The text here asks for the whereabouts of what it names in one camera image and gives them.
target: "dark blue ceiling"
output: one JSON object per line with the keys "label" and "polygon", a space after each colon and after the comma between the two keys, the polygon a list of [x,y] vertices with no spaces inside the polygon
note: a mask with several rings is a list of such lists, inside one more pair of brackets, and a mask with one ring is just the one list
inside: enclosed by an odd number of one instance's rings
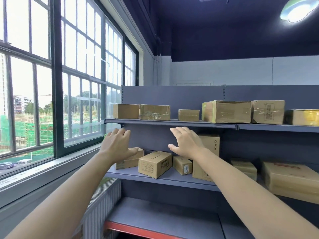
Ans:
{"label": "dark blue ceiling", "polygon": [[288,0],[124,0],[154,55],[173,61],[319,54],[319,8],[298,23]]}

